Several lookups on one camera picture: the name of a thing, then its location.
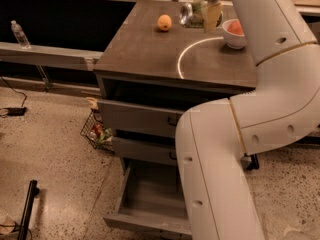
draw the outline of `concrete floor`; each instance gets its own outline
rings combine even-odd
[[[113,211],[123,175],[119,159],[80,136],[90,94],[61,85],[44,93],[42,83],[9,82],[27,94],[28,111],[0,118],[0,207],[20,222],[35,179],[41,192],[30,222],[34,240],[158,239],[103,221]],[[0,79],[0,107],[18,107],[22,99]],[[246,177],[266,239],[320,239],[320,149],[289,146],[259,154],[259,161],[261,168]]]

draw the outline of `terrazzo floor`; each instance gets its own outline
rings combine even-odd
[[[45,93],[41,82],[8,80],[27,95],[28,111],[0,118],[0,207],[19,223],[29,182],[38,181],[28,239],[159,239],[103,220],[123,174],[118,158],[80,136],[92,90],[54,85]],[[0,107],[20,106],[22,99],[0,79]],[[246,177],[266,240],[320,239],[320,149],[291,145],[258,157],[260,169]]]

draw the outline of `white robotic arm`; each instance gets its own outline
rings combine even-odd
[[[179,121],[178,165],[194,240],[265,239],[240,158],[293,143],[320,122],[320,47],[293,3],[232,2],[257,87],[196,106]]]

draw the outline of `white bowl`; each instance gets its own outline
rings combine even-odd
[[[247,39],[244,35],[237,35],[228,31],[229,25],[238,19],[227,20],[222,24],[222,35],[227,45],[233,49],[242,49],[247,45]]]

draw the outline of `orange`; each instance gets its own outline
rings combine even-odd
[[[239,20],[233,21],[233,22],[229,25],[228,31],[229,31],[230,33],[232,33],[232,34],[236,34],[236,35],[239,35],[239,36],[243,36],[243,35],[244,35]]]
[[[172,26],[172,21],[170,16],[163,14],[158,19],[158,28],[162,31],[169,31]]]

